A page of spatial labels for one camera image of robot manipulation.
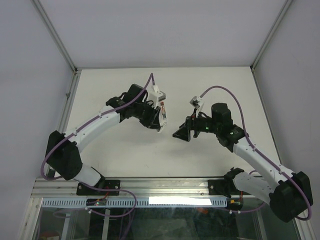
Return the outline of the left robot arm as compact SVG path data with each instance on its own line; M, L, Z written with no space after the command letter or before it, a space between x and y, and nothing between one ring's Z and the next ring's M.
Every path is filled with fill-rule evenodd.
M100 194L105 188L103 175L82 162L81 152L106 130L129 118L158 133L167 125L164 101L166 94L152 85L147 90L132 84L128 91L110 98L105 106L82 125L61 133L57 130L49 135L45 163L52 167L59 177L68 181L85 183L93 194Z

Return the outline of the white mini stapler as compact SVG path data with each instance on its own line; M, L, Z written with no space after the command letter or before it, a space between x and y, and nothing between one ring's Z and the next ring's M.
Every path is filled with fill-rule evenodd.
M164 130L164 128L167 126L167 124L168 124L167 121L160 122L158 128L156 129L156 131L158 133L161 133Z

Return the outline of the pink mini stapler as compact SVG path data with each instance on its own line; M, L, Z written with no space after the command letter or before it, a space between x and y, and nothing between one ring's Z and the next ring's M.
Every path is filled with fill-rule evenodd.
M166 127L168 124L167 112L165 109L165 103L163 101L160 102L160 113L161 113L161 125Z

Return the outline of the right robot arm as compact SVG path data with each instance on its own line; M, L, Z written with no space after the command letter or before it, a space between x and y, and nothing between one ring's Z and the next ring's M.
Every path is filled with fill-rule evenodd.
M270 160L248 138L244 129L233 123L226 103L211 106L211 116L193 112L173 133L173 137L186 142L200 133L215 134L218 142L231 153L245 160L259 177L253 177L240 168L232 168L224 175L226 192L237 191L255 196L269 205L272 212L287 223L304 211L310 211L313 196L309 177L302 171L291 169Z

